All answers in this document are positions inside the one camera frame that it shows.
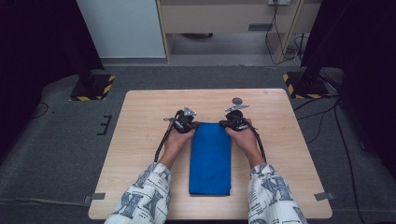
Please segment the yellow and black hazard tape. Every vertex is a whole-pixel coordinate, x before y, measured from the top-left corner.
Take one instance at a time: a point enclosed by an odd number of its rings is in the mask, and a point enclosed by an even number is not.
[[[283,74],[283,80],[286,83],[286,86],[288,88],[289,95],[291,99],[318,99],[318,98],[323,98],[327,97],[328,94],[297,94],[294,91],[293,85],[290,82],[289,75],[288,74]]]
[[[106,87],[104,88],[103,93],[101,93],[100,95],[83,95],[83,94],[81,94],[79,96],[74,96],[74,97],[70,96],[70,100],[71,101],[104,100],[107,97],[108,92],[111,89],[111,86],[113,85],[113,81],[114,81],[115,77],[116,76],[109,76],[108,77],[108,81],[107,81]]]

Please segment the sleeve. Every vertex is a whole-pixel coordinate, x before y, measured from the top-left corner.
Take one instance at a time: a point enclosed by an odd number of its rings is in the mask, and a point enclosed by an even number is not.
[[[308,223],[276,169],[260,164],[250,172],[248,223]]]
[[[106,224],[163,224],[171,200],[171,172],[154,162],[121,196]]]

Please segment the wooden table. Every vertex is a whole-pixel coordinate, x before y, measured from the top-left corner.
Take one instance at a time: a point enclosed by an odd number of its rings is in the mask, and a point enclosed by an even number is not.
[[[249,108],[241,110],[251,118],[262,139],[268,163],[286,178],[296,202],[307,218],[332,215],[327,200],[317,201],[323,192],[288,95],[281,89],[129,91],[111,141],[93,200],[92,219],[106,219],[122,193],[154,160],[168,122],[187,105],[197,112],[194,121],[219,122],[234,97]],[[191,142],[187,143],[172,168],[172,201],[168,219],[247,219],[248,160],[233,143],[232,189],[229,197],[191,197],[189,195]]]

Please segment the blue towel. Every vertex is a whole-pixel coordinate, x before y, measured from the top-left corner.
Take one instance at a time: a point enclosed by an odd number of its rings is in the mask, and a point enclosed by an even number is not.
[[[191,195],[228,196],[231,189],[231,137],[218,123],[200,123],[191,145]]]

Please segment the black cable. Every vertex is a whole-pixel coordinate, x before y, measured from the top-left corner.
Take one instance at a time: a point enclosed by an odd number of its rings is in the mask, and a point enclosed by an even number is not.
[[[315,140],[317,140],[317,138],[318,138],[318,136],[319,136],[319,134],[320,134],[321,123],[322,123],[322,121],[323,121],[323,117],[324,117],[324,115],[325,115],[327,112],[322,113],[322,116],[320,117],[320,123],[319,123],[319,128],[318,128],[318,131],[317,131],[317,135],[315,135],[315,137],[314,137],[313,139],[307,141],[307,142],[306,142],[307,144],[310,144],[310,143],[314,142]]]
[[[297,47],[297,49],[302,49],[303,48],[303,41],[304,41],[304,39],[308,39],[308,37],[307,36],[304,36],[305,34],[303,33],[302,35],[299,35],[299,36],[296,36],[296,37],[294,37],[294,44],[295,44],[295,46]],[[297,39],[298,38],[301,38],[301,40],[300,40],[300,45],[298,45],[297,44]]]
[[[337,85],[341,85],[338,81],[334,80],[333,78],[329,77],[326,72],[324,71],[323,68],[320,69],[320,75],[328,80],[330,80],[332,83],[336,83]]]
[[[356,209],[358,210],[358,215],[359,215],[359,218],[361,219],[361,223],[365,224],[363,216],[361,214],[361,209],[359,207],[358,195],[357,195],[357,192],[356,192],[355,176],[353,174],[353,168],[352,168],[352,162],[351,162],[351,159],[350,159],[350,156],[349,156],[349,151],[347,149],[346,139],[345,139],[343,131],[341,129],[340,121],[338,120],[336,106],[334,107],[334,116],[335,116],[335,121],[337,123],[338,131],[340,132],[341,138],[343,140],[344,149],[346,151],[346,157],[347,157],[347,161],[348,161],[348,165],[349,165],[350,177],[352,179],[352,189],[353,189],[353,198],[355,200],[355,206],[356,206]]]
[[[44,105],[45,107],[46,107],[46,110],[43,112],[43,113],[41,113],[40,115],[37,115],[37,116],[35,116],[35,117],[31,117],[30,119],[37,119],[37,118],[40,118],[41,116],[43,116],[43,115],[45,115],[46,113],[47,113],[47,111],[49,111],[49,105],[47,105],[46,103],[40,103],[39,105]]]
[[[301,38],[301,36],[299,35],[299,36],[294,37],[294,44],[297,47],[297,49],[287,48],[286,51],[295,53],[296,50],[299,50],[302,54],[305,53],[305,50],[303,50],[303,48],[300,47],[301,45],[298,45],[297,42],[296,42],[296,39],[298,39],[298,38]]]
[[[173,123],[175,122],[175,119],[179,113],[180,111],[177,111],[175,116],[170,120],[171,124],[169,125],[169,128],[166,130],[165,134],[163,135],[163,140],[161,140],[161,143],[158,146],[157,151],[155,152],[154,162],[158,161],[158,157],[160,156],[161,149],[163,149],[163,144],[168,138],[169,133],[172,132],[172,130],[174,130]]]
[[[310,104],[310,103],[312,103],[312,102],[314,102],[316,100],[328,99],[328,98],[337,97],[337,96],[339,96],[339,95],[329,95],[329,96],[323,96],[321,98],[312,99],[312,100],[310,100],[308,102],[303,103],[302,105],[297,106],[296,108],[293,109],[293,111],[296,111],[296,110],[300,109],[301,107],[303,107],[303,106],[305,106],[307,104]]]
[[[301,55],[302,55],[301,49],[303,48],[303,41],[304,41],[304,33],[301,35],[300,47],[298,48],[298,51],[297,51],[297,56],[299,57],[301,62],[303,61],[303,58],[301,57]]]
[[[265,46],[266,46],[267,49],[268,49],[268,52],[269,52],[269,54],[270,54],[271,61],[272,61],[274,64],[281,64],[281,63],[284,63],[284,62],[286,62],[286,61],[289,61],[289,60],[294,59],[294,57],[288,58],[288,57],[286,57],[285,53],[283,52],[282,40],[281,40],[281,38],[280,38],[280,34],[279,34],[279,31],[277,30],[277,26],[276,26],[276,13],[277,13],[277,0],[275,0],[274,17],[273,17],[272,20],[271,20],[271,25],[270,25],[270,27],[272,28],[273,26],[275,26],[275,28],[276,28],[276,33],[277,33],[277,37],[278,37],[278,39],[279,39],[279,43],[280,43],[280,48],[281,48],[281,51],[282,51],[282,55],[283,55],[283,57],[286,58],[286,60],[283,60],[282,62],[277,62],[277,63],[274,61],[274,59],[273,59],[273,57],[272,57],[271,50],[270,50],[270,48],[269,48],[269,46],[268,46],[268,32],[269,32],[270,29],[268,29],[267,32],[265,33]]]
[[[90,207],[88,203],[68,203],[68,202],[59,202],[59,201],[53,201],[47,199],[35,199],[35,198],[0,199],[0,203],[42,203],[48,205]]]
[[[249,122],[248,126],[251,131],[253,131],[254,135],[256,135],[257,143],[259,144],[260,148],[260,153],[262,154],[262,157],[264,158],[265,162],[267,162],[267,158],[265,157],[265,152],[264,152],[264,147],[262,146],[262,140],[260,139],[260,135],[256,132],[256,128],[254,128]]]
[[[319,136],[319,134],[320,134],[321,124],[322,124],[324,115],[325,115],[327,112],[333,110],[333,109],[337,106],[337,104],[338,104],[339,101],[340,101],[340,99],[338,99],[338,100],[335,102],[335,104],[334,104],[332,107],[330,107],[329,109],[327,109],[327,110],[324,110],[324,111],[321,111],[321,112],[318,112],[318,113],[315,113],[315,114],[311,114],[311,115],[308,115],[308,116],[305,116],[305,117],[302,117],[302,118],[298,118],[298,119],[307,119],[307,118],[313,117],[313,116],[315,116],[315,115],[319,115],[319,114],[322,115],[321,118],[320,118],[320,123],[319,123],[319,128],[318,128],[317,134],[315,135],[315,137],[314,137],[313,139],[307,141],[307,142],[306,142],[307,144],[310,144],[310,143],[314,142],[314,141],[318,138],[318,136]]]

